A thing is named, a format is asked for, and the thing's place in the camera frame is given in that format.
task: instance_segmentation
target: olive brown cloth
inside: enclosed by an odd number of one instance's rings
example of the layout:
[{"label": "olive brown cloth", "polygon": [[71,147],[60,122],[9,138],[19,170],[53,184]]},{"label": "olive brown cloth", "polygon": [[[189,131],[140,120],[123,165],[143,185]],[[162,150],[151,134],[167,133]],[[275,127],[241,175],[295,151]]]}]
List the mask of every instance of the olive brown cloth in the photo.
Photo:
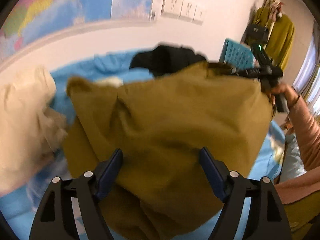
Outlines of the olive brown cloth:
[{"label": "olive brown cloth", "polygon": [[214,216],[222,203],[199,149],[247,176],[273,114],[259,82],[215,76],[205,61],[119,88],[75,77],[67,93],[77,113],[63,145],[71,174],[93,170],[116,148],[124,153],[100,208],[108,226],[130,240],[171,239]]}]

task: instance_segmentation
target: hand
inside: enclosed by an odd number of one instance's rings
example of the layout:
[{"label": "hand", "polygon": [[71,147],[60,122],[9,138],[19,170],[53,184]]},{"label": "hand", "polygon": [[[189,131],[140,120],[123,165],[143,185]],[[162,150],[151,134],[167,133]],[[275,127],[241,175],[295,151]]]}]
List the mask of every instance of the hand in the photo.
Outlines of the hand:
[{"label": "hand", "polygon": [[270,102],[274,105],[276,99],[273,95],[278,95],[283,93],[285,99],[287,100],[288,108],[290,109],[298,100],[297,92],[288,84],[281,82],[276,87],[272,88],[270,91],[265,91],[268,95]]}]

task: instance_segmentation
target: handbag strap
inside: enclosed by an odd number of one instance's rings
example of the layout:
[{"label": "handbag strap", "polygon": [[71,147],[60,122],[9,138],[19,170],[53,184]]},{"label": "handbag strap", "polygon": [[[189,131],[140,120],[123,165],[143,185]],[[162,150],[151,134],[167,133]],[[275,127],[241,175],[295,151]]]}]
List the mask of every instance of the handbag strap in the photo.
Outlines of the handbag strap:
[{"label": "handbag strap", "polygon": [[[260,13],[258,19],[256,20],[256,24],[259,22],[260,17],[261,17],[262,12],[263,12],[263,9],[265,8],[266,4],[267,4],[267,0],[265,0],[264,3],[263,3],[262,9],[261,9],[261,13]],[[269,13],[268,13],[268,19],[267,19],[266,27],[268,26],[269,14],[270,14],[270,11],[269,11]]]}]

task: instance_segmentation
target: light blue pillow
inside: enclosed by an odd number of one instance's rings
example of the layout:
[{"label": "light blue pillow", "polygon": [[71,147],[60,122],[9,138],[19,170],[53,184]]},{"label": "light blue pillow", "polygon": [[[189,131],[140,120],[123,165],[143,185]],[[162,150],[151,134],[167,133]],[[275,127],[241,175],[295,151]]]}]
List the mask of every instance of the light blue pillow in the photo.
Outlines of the light blue pillow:
[{"label": "light blue pillow", "polygon": [[294,179],[306,173],[303,162],[300,157],[300,151],[297,143],[296,134],[285,136],[285,141],[288,144],[287,153],[283,162],[280,182]]}]

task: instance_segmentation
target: beige garment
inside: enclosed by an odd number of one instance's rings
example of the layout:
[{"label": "beige garment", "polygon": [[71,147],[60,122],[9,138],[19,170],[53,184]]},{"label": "beige garment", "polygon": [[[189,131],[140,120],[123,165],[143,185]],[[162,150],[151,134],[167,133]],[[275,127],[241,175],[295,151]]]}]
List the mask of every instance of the beige garment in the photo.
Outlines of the beige garment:
[{"label": "beige garment", "polygon": [[24,70],[0,87],[0,196],[48,164],[67,135],[66,118],[48,107],[55,92],[44,67]]}]

